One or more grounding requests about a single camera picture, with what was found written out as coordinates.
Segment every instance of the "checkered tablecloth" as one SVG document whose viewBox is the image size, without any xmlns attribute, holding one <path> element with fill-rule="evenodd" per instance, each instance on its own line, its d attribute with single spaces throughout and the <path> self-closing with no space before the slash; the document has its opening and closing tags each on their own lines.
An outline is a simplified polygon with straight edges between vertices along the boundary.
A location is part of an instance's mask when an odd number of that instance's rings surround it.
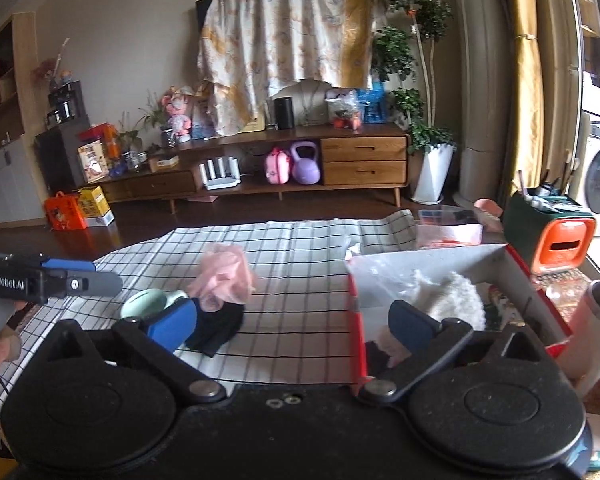
<svg viewBox="0 0 600 480">
<path fill-rule="evenodd" d="M 113 271 L 124 288 L 113 299 L 51 300 L 22 332 L 23 351 L 0 375 L 11 388 L 33 352 L 59 319 L 75 319 L 85 330 L 108 328 L 129 296 L 146 288 L 185 288 L 198 275 L 208 242 L 239 244 L 259 276 L 246 305 L 240 332 L 208 358 L 180 349 L 185 362 L 230 391 L 235 383 L 347 383 L 350 380 L 344 253 L 360 242 L 365 253 L 414 248 L 413 217 L 407 210 L 382 220 L 267 222 L 176 229 L 96 261 Z M 0 408 L 6 393 L 0 385 Z"/>
</svg>

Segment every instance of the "cup handle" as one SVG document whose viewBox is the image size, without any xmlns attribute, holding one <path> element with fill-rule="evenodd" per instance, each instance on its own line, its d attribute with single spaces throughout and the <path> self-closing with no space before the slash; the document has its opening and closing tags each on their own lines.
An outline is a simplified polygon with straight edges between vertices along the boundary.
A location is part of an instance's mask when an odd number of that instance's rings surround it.
<svg viewBox="0 0 600 480">
<path fill-rule="evenodd" d="M 180 298 L 188 298 L 188 295 L 186 292 L 184 292 L 184 290 L 176 290 L 171 294 L 167 294 L 167 307 L 171 306 L 176 300 L 179 300 Z"/>
<path fill-rule="evenodd" d="M 600 380 L 600 347 L 597 350 L 594 350 L 590 362 L 599 364 L 590 367 L 587 373 L 576 382 L 574 389 L 580 399 L 584 398 L 584 396 L 596 385 L 598 380 Z"/>
</svg>

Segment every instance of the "mug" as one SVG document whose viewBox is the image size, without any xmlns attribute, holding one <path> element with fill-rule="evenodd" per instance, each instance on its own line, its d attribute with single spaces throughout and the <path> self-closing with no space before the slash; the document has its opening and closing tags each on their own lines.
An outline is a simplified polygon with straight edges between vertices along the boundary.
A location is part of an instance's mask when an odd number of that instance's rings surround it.
<svg viewBox="0 0 600 480">
<path fill-rule="evenodd" d="M 600 280 L 585 291 L 569 322 L 573 335 L 556 359 L 574 389 L 584 397 L 600 378 Z"/>
<path fill-rule="evenodd" d="M 120 318 L 147 318 L 171 306 L 179 298 L 188 298 L 187 293 L 182 290 L 168 293 L 161 288 L 141 290 L 125 301 L 120 310 Z"/>
</svg>

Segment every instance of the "kettlebell handle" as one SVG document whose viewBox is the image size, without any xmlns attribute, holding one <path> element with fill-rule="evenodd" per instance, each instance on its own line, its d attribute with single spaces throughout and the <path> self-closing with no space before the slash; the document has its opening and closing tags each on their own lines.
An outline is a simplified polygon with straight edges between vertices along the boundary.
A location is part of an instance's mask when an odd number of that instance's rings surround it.
<svg viewBox="0 0 600 480">
<path fill-rule="evenodd" d="M 299 140 L 298 142 L 294 142 L 291 145 L 291 149 L 290 149 L 291 157 L 293 158 L 294 162 L 297 162 L 301 158 L 298 155 L 298 152 L 296 152 L 296 148 L 303 148 L 303 147 L 313 148 L 314 149 L 313 160 L 314 160 L 314 162 L 318 162 L 318 146 L 316 146 L 315 142 L 311 142 L 310 140 Z"/>
</svg>

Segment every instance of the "black cylindrical speaker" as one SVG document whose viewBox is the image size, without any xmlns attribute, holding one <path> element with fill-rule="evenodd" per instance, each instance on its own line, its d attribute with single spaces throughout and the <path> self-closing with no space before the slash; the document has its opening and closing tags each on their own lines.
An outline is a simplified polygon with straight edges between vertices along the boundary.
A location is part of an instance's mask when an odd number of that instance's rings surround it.
<svg viewBox="0 0 600 480">
<path fill-rule="evenodd" d="M 273 110 L 279 130 L 288 130 L 296 126 L 294 123 L 294 102 L 291 97 L 273 99 Z"/>
</svg>

